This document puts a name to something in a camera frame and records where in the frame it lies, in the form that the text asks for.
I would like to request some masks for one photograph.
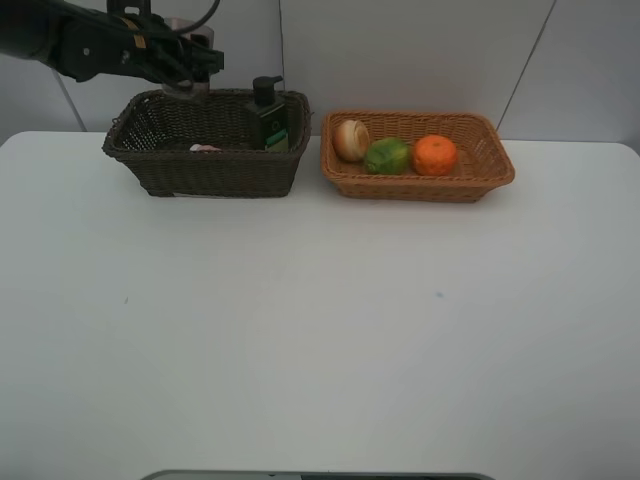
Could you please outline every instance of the white table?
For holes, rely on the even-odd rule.
[[[157,199],[101,134],[0,150],[0,477],[640,476],[640,161],[505,142],[474,205]]]

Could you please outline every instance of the basket rim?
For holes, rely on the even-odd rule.
[[[336,115],[358,114],[369,116],[402,115],[406,117],[466,117],[479,120],[491,140],[496,145],[500,158],[505,163],[507,173],[499,177],[430,177],[421,175],[370,175],[337,172],[329,164],[329,149],[333,148],[331,120]],[[411,110],[339,109],[329,112],[322,125],[322,171],[332,182],[339,184],[370,184],[377,186],[420,186],[420,187],[480,187],[495,188],[508,185],[515,179],[515,168],[491,121],[484,115],[467,112],[416,112]]]
[[[223,150],[221,152],[185,152],[183,150],[130,150],[126,148],[121,148],[116,146],[116,139],[122,133],[123,128],[127,124],[127,121],[133,115],[135,108],[137,105],[144,101],[147,98],[159,97],[166,95],[166,93],[162,90],[148,90],[145,92],[138,93],[135,95],[127,104],[122,113],[113,120],[113,125],[107,132],[102,150],[105,154],[112,158],[116,158],[116,155],[127,156],[127,161],[135,161],[135,160],[147,160],[149,155],[153,155],[154,158],[161,158],[164,155],[170,156],[172,159],[175,159],[176,156],[183,156],[185,158],[201,158],[202,160],[209,160],[212,158],[224,158],[224,157],[235,157],[238,154],[252,154],[252,155],[260,155],[269,157],[270,159],[277,159],[278,157],[282,159],[296,158],[299,157],[301,152],[304,152],[307,148],[311,137],[311,108],[309,106],[309,100],[307,97],[300,92],[291,91],[291,90],[282,90],[278,92],[280,95],[285,97],[291,97],[299,102],[300,106],[304,110],[305,122],[302,127],[302,134],[300,135],[300,141],[294,147],[289,149],[287,152],[267,152],[262,150],[251,150],[251,149],[234,149],[234,150]],[[223,88],[223,89],[215,89],[211,90],[211,94],[216,95],[237,95],[237,96],[250,96],[253,94],[253,90],[250,89],[238,89],[238,88]]]

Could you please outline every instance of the orange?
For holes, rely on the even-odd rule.
[[[449,175],[458,161],[458,149],[446,137],[428,135],[413,149],[413,168],[420,175]]]

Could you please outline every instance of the bottle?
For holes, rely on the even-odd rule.
[[[253,81],[254,100],[247,105],[247,110],[254,150],[289,151],[287,105],[275,89],[275,84],[282,80],[282,77],[258,77]]]

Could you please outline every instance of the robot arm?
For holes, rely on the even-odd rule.
[[[211,50],[212,30],[180,35],[185,30],[192,29],[174,31],[152,14],[150,0],[108,0],[107,13],[63,0],[0,0],[0,53],[40,61],[78,82],[106,73],[160,83],[177,96],[208,91],[224,54]]]

